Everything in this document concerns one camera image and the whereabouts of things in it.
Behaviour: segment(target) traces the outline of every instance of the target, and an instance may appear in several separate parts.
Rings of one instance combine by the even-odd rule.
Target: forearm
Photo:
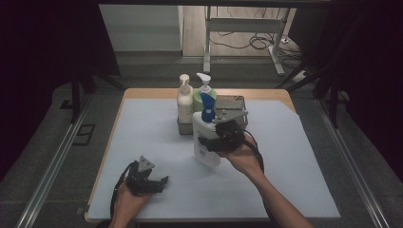
[[[299,210],[267,180],[262,172],[246,176],[258,188],[266,206],[282,228],[314,227]]]

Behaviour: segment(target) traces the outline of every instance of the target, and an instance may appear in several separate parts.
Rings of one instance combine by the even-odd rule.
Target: bottle
[[[178,89],[178,123],[191,124],[193,116],[193,87],[189,84],[189,75],[179,77],[181,86]]]
[[[209,152],[207,147],[199,142],[199,137],[205,137],[209,140],[219,138],[219,135],[215,132],[216,124],[212,123],[216,117],[216,112],[214,111],[215,100],[206,93],[201,94],[201,99],[204,110],[193,113],[194,154],[196,159],[203,164],[215,167],[221,162],[220,156],[214,152]]]
[[[208,95],[213,97],[214,100],[217,99],[216,91],[208,85],[210,83],[211,77],[206,74],[202,74],[202,73],[197,73],[197,75],[199,76],[199,78],[201,78],[203,85],[200,88],[196,88],[194,90],[194,93],[193,93],[193,111],[194,112],[203,110],[202,97],[201,97],[202,93],[207,93]]]

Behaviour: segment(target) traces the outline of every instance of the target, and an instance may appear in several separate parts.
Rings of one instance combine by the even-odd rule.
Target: blue bottle cap
[[[216,112],[214,111],[214,103],[216,100],[207,93],[202,93],[201,101],[204,108],[201,113],[201,119],[206,123],[212,123],[214,118],[216,118]]]

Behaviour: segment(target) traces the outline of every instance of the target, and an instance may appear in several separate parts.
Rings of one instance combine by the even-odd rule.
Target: desk
[[[282,89],[217,89],[217,93],[245,97],[247,129],[257,139],[266,173],[277,189],[306,217],[339,218],[288,93]],[[136,220],[268,219],[258,191],[227,160],[210,168],[194,158],[193,137],[180,136],[176,126],[176,94],[177,89],[126,91],[86,219],[108,219],[115,182],[128,162],[141,155],[156,164],[151,180],[168,175],[170,181]]]

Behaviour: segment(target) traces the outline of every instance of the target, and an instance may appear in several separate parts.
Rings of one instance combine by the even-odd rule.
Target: person's right hand
[[[256,146],[254,140],[249,135],[245,134],[245,140]],[[240,147],[231,152],[216,152],[220,157],[226,158],[231,164],[247,177],[262,173],[259,161],[247,145],[242,144]]]

